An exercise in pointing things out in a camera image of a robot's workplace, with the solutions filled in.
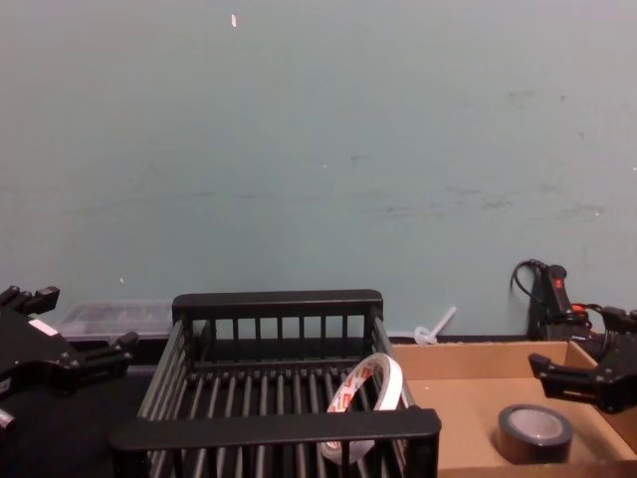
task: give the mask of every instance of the black power cable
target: black power cable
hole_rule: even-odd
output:
[[[598,304],[573,304],[573,307],[577,307],[577,308],[581,308],[587,311],[593,311],[596,312],[597,314],[599,314],[601,316],[601,310],[602,307]],[[592,329],[593,325],[592,323],[587,320],[587,326],[589,329]],[[611,341],[611,339],[614,339],[614,336],[611,337],[611,332],[606,329],[606,325],[604,324],[604,342],[601,345],[601,350],[599,352],[599,357],[604,357],[606,355],[606,352],[608,352],[608,349],[611,346],[611,343],[613,341]]]
[[[542,298],[538,297],[536,294],[534,294],[529,289],[527,289],[523,285],[523,283],[520,281],[520,277],[519,277],[520,269],[524,267],[532,269],[533,272],[537,274],[538,272],[541,272],[543,269],[545,269],[548,266],[546,266],[546,264],[544,264],[542,261],[539,261],[538,259],[527,259],[525,261],[521,261],[520,263],[518,263],[518,265],[514,269],[513,274],[511,275],[511,281],[510,281],[509,287],[512,288],[515,282],[516,285],[520,288],[520,290],[524,292],[525,294],[527,294],[532,300],[540,304],[544,304],[544,300]]]

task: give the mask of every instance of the black dish rack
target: black dish rack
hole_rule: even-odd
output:
[[[177,297],[137,419],[110,435],[115,477],[435,477],[440,420],[406,384],[395,411],[372,410],[375,375],[350,413],[325,412],[361,359],[392,355],[382,305],[371,290]],[[362,439],[376,444],[352,465],[319,452],[339,441],[346,463]]]

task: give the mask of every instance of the black clamp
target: black clamp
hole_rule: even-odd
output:
[[[71,393],[125,375],[136,333],[108,347],[78,352],[55,329],[28,317],[53,310],[59,297],[56,287],[35,295],[16,286],[0,293],[0,399],[35,385]]]
[[[547,397],[618,413],[637,405],[637,311],[605,307],[598,312],[609,337],[608,353],[595,368],[557,365],[538,354],[531,354],[529,362]]]

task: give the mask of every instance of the wall stain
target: wall stain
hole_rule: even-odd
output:
[[[513,206],[514,203],[507,197],[499,197],[487,199],[482,204],[482,209],[485,211],[492,211],[496,209],[503,209],[505,207]]]
[[[577,135],[579,136],[579,139],[581,140],[581,142],[583,142],[586,145],[590,144],[590,140],[588,139],[588,136],[586,135],[584,131],[578,131]]]
[[[42,187],[29,187],[29,186],[14,186],[14,185],[1,185],[0,194],[16,194],[16,195],[29,195],[42,194],[45,192],[63,192],[64,188],[58,186],[42,186]]]
[[[528,90],[519,90],[517,92],[510,92],[508,94],[508,97],[511,101],[530,100],[531,98],[534,98],[536,94],[537,94],[536,90],[528,89]]]
[[[349,157],[349,161],[351,162],[351,165],[354,167],[358,167],[358,164],[362,161],[367,161],[369,159],[369,156],[367,154],[353,154],[352,156]]]
[[[389,206],[385,209],[387,214],[404,214],[407,212],[413,212],[414,208],[410,206]]]
[[[386,220],[392,222],[413,222],[413,218],[415,218],[415,214],[391,214],[386,217]]]
[[[254,200],[254,199],[276,199],[276,196],[274,194],[270,194],[267,192],[266,193],[246,192],[241,194],[234,194],[232,198]]]
[[[473,189],[469,187],[456,187],[456,186],[447,186],[445,190],[447,192],[456,194],[460,197],[476,196],[482,192],[480,189]]]
[[[555,219],[582,219],[585,222],[592,221],[597,218],[596,214],[604,212],[604,206],[595,204],[573,204],[570,207],[560,209],[555,215]]]
[[[542,181],[538,189],[540,194],[561,194],[561,186],[550,182]]]
[[[108,202],[104,204],[98,204],[95,206],[81,207],[76,210],[77,213],[82,215],[100,215],[113,212],[118,209],[123,209],[130,206],[146,206],[146,205],[158,205],[166,202],[179,202],[192,199],[208,199],[217,195],[214,191],[201,191],[184,194],[162,194],[159,196],[142,196],[142,197],[129,197],[126,199],[120,199],[119,201]]]
[[[356,199],[362,199],[363,201],[382,201],[385,199],[386,194],[382,189],[367,189],[366,191],[356,192],[352,194],[352,197]]]
[[[426,212],[422,215],[423,219],[429,219],[433,217],[434,219],[444,219],[445,213],[441,211],[430,211]]]
[[[152,172],[152,175],[155,176],[156,178],[162,179],[163,177],[165,177],[163,172],[159,170],[159,168],[156,166],[154,162],[150,162],[148,164],[148,169],[150,170],[150,172]]]
[[[533,89],[519,90],[517,92],[509,92],[506,95],[507,102],[518,110],[523,110],[525,104],[532,100],[537,92]]]

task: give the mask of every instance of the tape roll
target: tape roll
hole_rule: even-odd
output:
[[[11,429],[15,426],[16,420],[13,415],[5,410],[0,409],[0,444],[7,441],[7,437]]]
[[[512,405],[500,412],[498,425],[498,451],[512,463],[562,463],[568,459],[573,428],[556,411]]]
[[[395,410],[402,392],[402,369],[396,360],[387,354],[378,353],[367,357],[351,371],[336,391],[327,413],[347,411],[356,391],[379,370],[382,371],[382,387],[374,410]],[[349,464],[365,456],[373,446],[374,440],[349,443]],[[342,463],[342,450],[338,442],[321,443],[320,453],[337,465]]]

